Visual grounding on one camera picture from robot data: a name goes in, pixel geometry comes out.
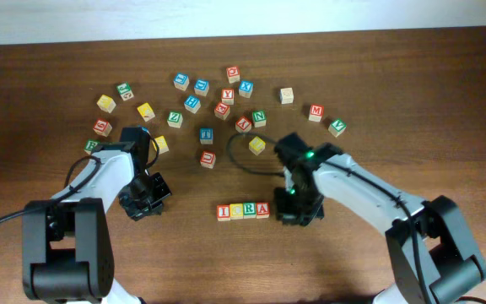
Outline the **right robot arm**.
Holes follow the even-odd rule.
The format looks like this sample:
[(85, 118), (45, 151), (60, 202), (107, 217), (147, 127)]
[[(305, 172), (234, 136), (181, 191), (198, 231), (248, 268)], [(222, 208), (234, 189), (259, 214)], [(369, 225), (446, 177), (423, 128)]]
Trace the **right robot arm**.
[(307, 226), (330, 198), (386, 238), (395, 282), (374, 303), (453, 303), (486, 280), (486, 260), (448, 197), (427, 200), (384, 182), (333, 144), (308, 146), (297, 133), (274, 146), (284, 187), (274, 191), (277, 219)]

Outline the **yellow S block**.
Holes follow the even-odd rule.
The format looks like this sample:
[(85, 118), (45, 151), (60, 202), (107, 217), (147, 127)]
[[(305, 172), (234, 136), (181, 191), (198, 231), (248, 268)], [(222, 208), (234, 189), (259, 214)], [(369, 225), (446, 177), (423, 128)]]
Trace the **yellow S block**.
[(169, 146), (164, 136), (159, 136), (157, 138), (154, 138), (154, 142), (157, 144), (157, 150), (159, 151), (160, 154), (169, 151)]

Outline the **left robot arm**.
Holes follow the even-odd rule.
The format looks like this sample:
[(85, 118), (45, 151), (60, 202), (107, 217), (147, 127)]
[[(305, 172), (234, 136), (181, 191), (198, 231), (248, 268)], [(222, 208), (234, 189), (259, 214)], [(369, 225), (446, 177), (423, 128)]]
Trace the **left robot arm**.
[(141, 303), (115, 279), (106, 213), (119, 202), (131, 220), (160, 215), (171, 191), (149, 173), (152, 138), (126, 127), (97, 145), (88, 164), (49, 200), (29, 202), (22, 218), (23, 288), (45, 303)]

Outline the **green R block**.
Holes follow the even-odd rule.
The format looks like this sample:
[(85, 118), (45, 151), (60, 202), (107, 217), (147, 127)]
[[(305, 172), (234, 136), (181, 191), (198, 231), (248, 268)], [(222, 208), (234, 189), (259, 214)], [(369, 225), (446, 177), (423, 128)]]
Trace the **green R block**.
[(243, 203), (243, 218), (254, 219), (257, 217), (257, 207), (255, 203)]

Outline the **red A block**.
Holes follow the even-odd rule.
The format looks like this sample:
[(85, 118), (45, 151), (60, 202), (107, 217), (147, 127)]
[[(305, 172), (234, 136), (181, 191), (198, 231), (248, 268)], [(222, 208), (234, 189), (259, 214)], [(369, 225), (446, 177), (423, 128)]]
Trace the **red A block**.
[(268, 218), (270, 216), (270, 207), (267, 202), (256, 203), (256, 217), (258, 219)]

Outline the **red I block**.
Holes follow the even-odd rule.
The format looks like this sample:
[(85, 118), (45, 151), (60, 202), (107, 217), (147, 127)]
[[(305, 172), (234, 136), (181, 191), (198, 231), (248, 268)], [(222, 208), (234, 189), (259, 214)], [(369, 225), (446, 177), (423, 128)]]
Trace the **red I block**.
[(230, 221), (230, 206), (229, 205), (218, 205), (216, 212), (218, 221)]

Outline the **yellow C block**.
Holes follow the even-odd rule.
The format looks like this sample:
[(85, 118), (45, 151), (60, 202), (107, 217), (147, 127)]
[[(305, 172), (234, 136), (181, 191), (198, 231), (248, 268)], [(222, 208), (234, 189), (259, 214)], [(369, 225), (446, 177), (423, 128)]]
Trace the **yellow C block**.
[(231, 204), (229, 216), (231, 220), (242, 220), (244, 218), (243, 204)]

